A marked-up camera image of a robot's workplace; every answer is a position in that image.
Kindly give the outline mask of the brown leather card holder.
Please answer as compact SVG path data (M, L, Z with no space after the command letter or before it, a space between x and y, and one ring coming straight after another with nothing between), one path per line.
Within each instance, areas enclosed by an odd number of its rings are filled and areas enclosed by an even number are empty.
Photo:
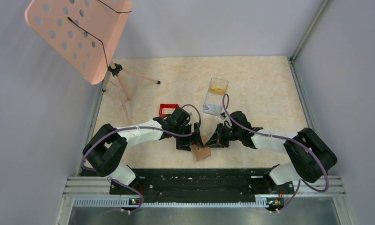
M209 147L201 148L200 146L193 145L191 147L191 151L197 162L202 161L206 159L207 157L211 156L211 150Z

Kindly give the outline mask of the clear acrylic card box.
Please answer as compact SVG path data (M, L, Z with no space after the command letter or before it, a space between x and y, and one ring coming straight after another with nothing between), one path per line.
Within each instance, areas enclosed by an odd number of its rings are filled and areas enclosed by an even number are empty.
M207 95L206 95L206 98L205 98L205 101L204 101L204 104L203 104L203 113L206 113L205 110L204 110L205 104L220 105L222 107L222 98L223 98L224 94L220 95L220 94L211 93L209 91L209 88L210 88L211 84L223 85L223 86L228 87L229 81L224 80L224 79L214 78L214 77L211 78L211 81L210 81L210 84L209 84L209 87L208 87L208 91L207 91ZM206 114L213 115L213 116L220 116L221 113L206 113Z

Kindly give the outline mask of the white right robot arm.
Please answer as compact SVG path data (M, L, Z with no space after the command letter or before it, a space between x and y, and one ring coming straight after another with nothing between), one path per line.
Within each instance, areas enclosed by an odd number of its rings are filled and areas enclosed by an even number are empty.
M276 193L283 184L294 180L315 183L337 163L334 152L308 127L298 132L271 132L251 126L241 111L221 115L224 121L217 124L205 146L227 148L231 141L240 141L251 149L274 150L288 155L288 163L271 167L259 179L269 193Z

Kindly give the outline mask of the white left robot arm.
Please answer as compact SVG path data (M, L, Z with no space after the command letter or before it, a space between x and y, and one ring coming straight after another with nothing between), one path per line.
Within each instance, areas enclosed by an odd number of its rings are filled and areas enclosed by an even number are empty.
M138 125L113 127L103 125L83 149L83 160L86 160L100 177L107 177L121 184L128 194L138 190L139 181L136 173L121 162L128 147L148 141L159 141L168 138L176 139L176 149L190 150L190 146L202 147L201 121L191 122L191 115L182 107L171 114L158 116Z

